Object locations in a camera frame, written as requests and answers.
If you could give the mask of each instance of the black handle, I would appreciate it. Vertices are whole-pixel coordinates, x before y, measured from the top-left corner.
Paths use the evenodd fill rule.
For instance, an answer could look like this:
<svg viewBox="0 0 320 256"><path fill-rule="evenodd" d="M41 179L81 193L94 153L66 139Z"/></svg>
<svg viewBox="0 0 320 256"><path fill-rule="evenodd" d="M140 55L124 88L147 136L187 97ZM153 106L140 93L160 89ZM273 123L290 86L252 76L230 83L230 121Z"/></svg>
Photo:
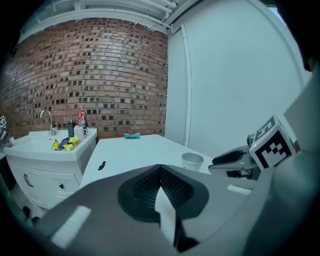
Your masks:
<svg viewBox="0 0 320 256"><path fill-rule="evenodd" d="M24 180L25 180L25 182L27 183L28 186L30 186L31 188L34 188L34 186L32 186L32 185L30 184L30 182L28 181L28 175L26 175L26 174L24 173L24 174L23 174L23 178L24 178Z"/></svg>

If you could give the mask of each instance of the textured black pad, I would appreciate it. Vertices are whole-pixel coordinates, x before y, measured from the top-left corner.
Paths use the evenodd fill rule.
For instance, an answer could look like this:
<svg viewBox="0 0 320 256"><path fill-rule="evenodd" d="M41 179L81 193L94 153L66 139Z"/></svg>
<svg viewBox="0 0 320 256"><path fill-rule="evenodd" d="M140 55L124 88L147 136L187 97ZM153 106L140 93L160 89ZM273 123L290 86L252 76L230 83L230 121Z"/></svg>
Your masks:
<svg viewBox="0 0 320 256"><path fill-rule="evenodd" d="M209 192L202 183L159 164L124 182L117 192L117 199L132 218L160 223L160 215L155 211L160 187L180 220L198 216L209 199Z"/></svg>

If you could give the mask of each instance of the chrome faucet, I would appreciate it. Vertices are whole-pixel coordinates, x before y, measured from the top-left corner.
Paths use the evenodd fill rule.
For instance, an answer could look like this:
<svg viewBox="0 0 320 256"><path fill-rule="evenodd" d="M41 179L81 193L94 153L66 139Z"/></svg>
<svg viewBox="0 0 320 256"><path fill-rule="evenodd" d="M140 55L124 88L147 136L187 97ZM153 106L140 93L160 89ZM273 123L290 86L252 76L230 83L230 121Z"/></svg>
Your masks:
<svg viewBox="0 0 320 256"><path fill-rule="evenodd" d="M49 113L49 115L50 115L50 135L51 135L51 136L54 136L54 135L56 135L56 130L57 130L58 128L57 128L57 127L56 127L56 128L53 128L53 126L52 126L52 116L51 116L51 112L50 112L49 110L47 110L47 109L42 110L42 111L41 111L41 114L40 114L40 118L42 118L44 112L46 112L46 111L47 111L47 112Z"/></svg>

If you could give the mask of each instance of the floor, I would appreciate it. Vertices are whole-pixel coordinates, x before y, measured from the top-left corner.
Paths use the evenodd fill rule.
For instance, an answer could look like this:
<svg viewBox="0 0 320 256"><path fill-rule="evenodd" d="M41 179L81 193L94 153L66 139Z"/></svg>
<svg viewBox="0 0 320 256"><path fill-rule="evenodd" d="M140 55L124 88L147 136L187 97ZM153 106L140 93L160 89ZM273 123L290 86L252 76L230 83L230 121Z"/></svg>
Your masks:
<svg viewBox="0 0 320 256"><path fill-rule="evenodd" d="M33 217L42 218L44 214L48 211L47 209L43 209L41 207L37 207L33 205L26 195L22 192L21 188L19 187L18 183L14 185L14 188L10 191L14 201L22 209L24 206L27 206L30 209L30 219Z"/></svg>

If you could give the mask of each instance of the tabletop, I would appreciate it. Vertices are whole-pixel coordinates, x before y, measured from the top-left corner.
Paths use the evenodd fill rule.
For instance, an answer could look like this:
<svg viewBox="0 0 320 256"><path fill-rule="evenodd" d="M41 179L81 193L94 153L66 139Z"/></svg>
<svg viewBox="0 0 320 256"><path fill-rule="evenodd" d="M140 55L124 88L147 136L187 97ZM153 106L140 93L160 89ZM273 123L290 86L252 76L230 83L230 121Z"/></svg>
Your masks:
<svg viewBox="0 0 320 256"><path fill-rule="evenodd" d="M156 164L182 166L182 154L196 153L203 157L201 173L210 175L208 166L212 157L196 152L160 135L144 135L134 138L100 139L86 166L80 188L113 175ZM102 162L105 166L98 170Z"/></svg>

